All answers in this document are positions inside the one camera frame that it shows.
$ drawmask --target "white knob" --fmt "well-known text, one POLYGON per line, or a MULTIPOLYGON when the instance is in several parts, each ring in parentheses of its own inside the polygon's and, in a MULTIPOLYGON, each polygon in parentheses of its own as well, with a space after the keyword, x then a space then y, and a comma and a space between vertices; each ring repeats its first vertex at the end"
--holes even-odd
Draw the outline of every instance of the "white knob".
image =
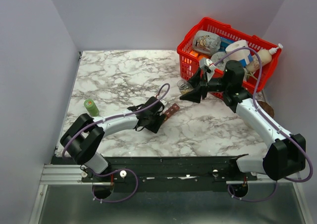
POLYGON ((121 178, 125 178, 127 176, 127 172, 125 170, 122 170, 120 172, 120 176, 121 176, 121 178))

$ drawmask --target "brown round object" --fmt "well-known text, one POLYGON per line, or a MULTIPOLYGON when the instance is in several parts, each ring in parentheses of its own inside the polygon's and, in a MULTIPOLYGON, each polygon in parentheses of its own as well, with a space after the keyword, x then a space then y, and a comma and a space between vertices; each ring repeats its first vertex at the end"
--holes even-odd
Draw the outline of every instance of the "brown round object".
POLYGON ((274 118, 274 109, 266 102, 257 101, 261 108, 272 118, 274 118))

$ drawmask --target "white bottle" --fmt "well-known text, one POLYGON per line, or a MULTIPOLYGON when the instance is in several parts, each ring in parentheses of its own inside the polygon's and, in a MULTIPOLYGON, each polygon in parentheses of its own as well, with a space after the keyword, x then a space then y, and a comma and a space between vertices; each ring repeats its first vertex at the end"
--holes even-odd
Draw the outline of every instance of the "white bottle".
MULTIPOLYGON (((259 57, 261 59, 262 66, 270 63, 272 60, 272 55, 275 54, 277 52, 277 50, 280 48, 282 49, 283 46, 282 46, 282 44, 279 43, 278 47, 276 47, 276 48, 273 47, 269 50, 267 50, 267 49, 259 50, 258 54, 259 54, 259 57)), ((257 71, 260 68, 260 64, 259 64, 257 56, 253 55, 252 58, 253 58, 253 61, 246 66, 246 69, 250 73, 257 71)))

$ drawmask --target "marble countertop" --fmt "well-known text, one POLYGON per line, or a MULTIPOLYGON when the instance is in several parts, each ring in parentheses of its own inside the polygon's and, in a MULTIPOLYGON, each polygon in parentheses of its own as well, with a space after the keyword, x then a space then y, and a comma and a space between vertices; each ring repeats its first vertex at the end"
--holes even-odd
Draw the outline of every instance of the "marble countertop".
MULTIPOLYGON (((179 100, 180 79, 176 51, 84 51, 71 95, 64 133, 75 119, 86 113, 84 101, 92 98, 100 116, 142 104, 170 83, 167 108, 180 106, 157 134, 125 130, 102 140, 98 152, 104 156, 234 156, 267 152, 261 137, 248 128, 222 100, 208 95, 200 104, 179 100)), ((56 156, 63 147, 58 143, 56 156)))

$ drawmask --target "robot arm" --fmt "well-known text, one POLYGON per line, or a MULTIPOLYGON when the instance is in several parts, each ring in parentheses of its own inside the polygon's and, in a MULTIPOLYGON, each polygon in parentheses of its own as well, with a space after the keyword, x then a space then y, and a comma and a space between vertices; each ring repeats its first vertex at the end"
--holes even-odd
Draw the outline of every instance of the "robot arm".
POLYGON ((207 70, 210 60, 200 61, 200 68, 188 80, 194 90, 180 97, 200 103, 207 96, 207 92, 223 92, 225 104, 237 113, 260 135, 268 147, 265 157, 244 155, 238 157, 236 164, 241 172, 256 172, 267 174, 273 180, 279 180, 305 168, 304 155, 283 135, 265 120, 258 110, 261 110, 273 124, 293 138, 305 150, 306 141, 301 134, 292 135, 291 132, 281 127, 264 110, 256 109, 251 94, 242 87, 244 69, 238 61, 230 60, 226 64, 222 78, 207 79, 207 70))
POLYGON ((153 133, 158 132, 166 115, 162 113, 164 110, 163 103, 157 101, 157 98, 151 97, 145 104, 129 107, 123 114, 144 109, 154 102, 156 102, 154 106, 145 109, 143 112, 129 116, 121 116, 111 120, 106 120, 107 117, 92 118, 86 113, 82 114, 65 132, 60 143, 65 147, 70 139, 82 128, 96 121, 104 120, 104 122, 98 125, 89 127, 85 130, 85 133, 76 137, 67 149, 68 153, 78 165, 86 165, 95 173, 102 173, 109 166, 109 163, 97 152, 97 148, 104 137, 127 129, 135 129, 138 131, 139 127, 142 129, 146 128, 153 133))

